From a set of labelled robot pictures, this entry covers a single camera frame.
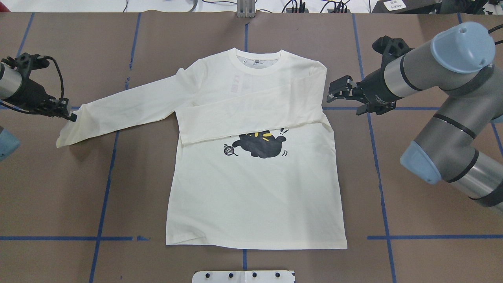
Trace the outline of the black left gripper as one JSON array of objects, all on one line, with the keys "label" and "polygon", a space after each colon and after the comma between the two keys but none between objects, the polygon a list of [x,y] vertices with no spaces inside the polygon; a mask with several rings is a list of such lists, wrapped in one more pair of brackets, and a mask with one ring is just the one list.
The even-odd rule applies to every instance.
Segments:
[{"label": "black left gripper", "polygon": [[32,79],[22,79],[18,91],[8,98],[8,104],[32,114],[52,114],[57,118],[76,121],[68,98],[55,99],[46,93],[45,88]]}]

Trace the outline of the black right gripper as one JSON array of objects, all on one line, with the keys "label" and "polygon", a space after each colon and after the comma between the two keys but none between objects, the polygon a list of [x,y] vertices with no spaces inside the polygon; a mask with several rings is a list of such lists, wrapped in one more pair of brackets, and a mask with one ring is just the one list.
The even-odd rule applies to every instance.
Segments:
[{"label": "black right gripper", "polygon": [[391,93],[384,79],[366,78],[361,82],[354,82],[350,75],[345,75],[329,85],[327,103],[336,99],[361,102],[356,115],[383,115],[394,110],[397,106],[397,96]]}]

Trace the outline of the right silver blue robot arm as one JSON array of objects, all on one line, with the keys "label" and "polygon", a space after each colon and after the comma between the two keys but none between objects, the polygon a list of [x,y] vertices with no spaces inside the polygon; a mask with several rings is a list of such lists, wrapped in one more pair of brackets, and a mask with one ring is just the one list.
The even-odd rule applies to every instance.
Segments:
[{"label": "right silver blue robot arm", "polygon": [[400,158],[429,184],[444,180],[480,206],[502,213],[503,167],[472,146],[489,123],[502,122],[502,69],[496,45],[482,24],[464,22],[417,48],[383,36],[372,48],[381,66],[361,82],[351,76],[330,83],[327,102],[361,102],[357,115],[382,115],[397,101],[439,87],[448,95]]}]

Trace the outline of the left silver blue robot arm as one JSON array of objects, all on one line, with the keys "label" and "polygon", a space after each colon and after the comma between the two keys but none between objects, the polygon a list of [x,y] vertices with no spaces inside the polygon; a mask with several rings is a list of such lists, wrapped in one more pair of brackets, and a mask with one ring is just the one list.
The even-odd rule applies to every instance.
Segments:
[{"label": "left silver blue robot arm", "polygon": [[[45,88],[30,79],[32,70],[43,69],[52,61],[61,81],[61,96],[49,95]],[[50,118],[77,120],[68,98],[64,97],[64,82],[57,61],[51,56],[36,56],[33,61],[14,62],[13,58],[1,62],[1,106],[28,115],[43,115]]]}]

